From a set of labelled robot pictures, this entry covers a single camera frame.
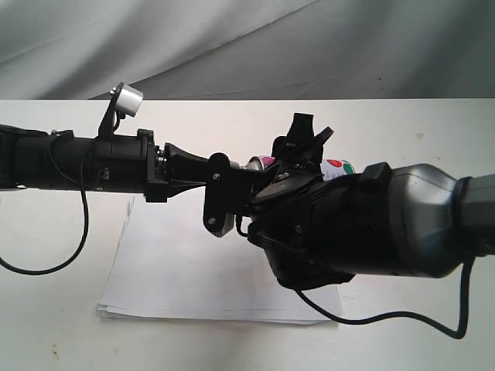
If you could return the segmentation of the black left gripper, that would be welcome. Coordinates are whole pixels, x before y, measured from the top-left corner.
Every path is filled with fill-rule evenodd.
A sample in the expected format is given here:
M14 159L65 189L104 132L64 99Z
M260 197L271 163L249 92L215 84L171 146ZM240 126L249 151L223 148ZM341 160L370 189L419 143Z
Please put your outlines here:
M139 129L134 136L119 135L113 131L100 131L90 156L90 170L94 176L94 189L102 192L142 194L148 203L164 203L167 196L206 185L207 158L191 154L165 143L166 180L159 174L154 132Z

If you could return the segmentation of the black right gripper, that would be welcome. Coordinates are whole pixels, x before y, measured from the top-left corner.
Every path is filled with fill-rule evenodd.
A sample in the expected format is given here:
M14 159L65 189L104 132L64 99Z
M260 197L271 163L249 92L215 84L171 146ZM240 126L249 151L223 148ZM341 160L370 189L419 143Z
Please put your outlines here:
M318 168L291 173L296 162L318 165L333 135L330 127L314 135L313 118L294 113L287 135L274 140L275 176L251 201L247 239L264 250L279 284L291 290L388 275L391 168L377 163L328 182Z

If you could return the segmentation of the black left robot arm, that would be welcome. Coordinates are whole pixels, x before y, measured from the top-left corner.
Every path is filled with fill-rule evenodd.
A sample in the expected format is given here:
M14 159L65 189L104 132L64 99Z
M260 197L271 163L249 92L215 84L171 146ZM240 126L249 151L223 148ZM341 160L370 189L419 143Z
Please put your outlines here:
M1 127L1 188L135 193L163 203L204 186L208 161L170 143L159 147L152 131L135 136L78 138Z

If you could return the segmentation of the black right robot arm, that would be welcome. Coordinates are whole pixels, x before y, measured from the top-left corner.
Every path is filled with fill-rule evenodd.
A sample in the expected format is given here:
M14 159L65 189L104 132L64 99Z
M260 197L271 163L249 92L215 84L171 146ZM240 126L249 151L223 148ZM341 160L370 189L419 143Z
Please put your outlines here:
M234 168L167 145L166 178L203 186L203 224L215 237L250 219L247 240L265 252L278 283L295 291L342 284L358 274L441 278L494 252L494 177L455 179L433 165L361 173L322 172L329 128L295 114L263 169Z

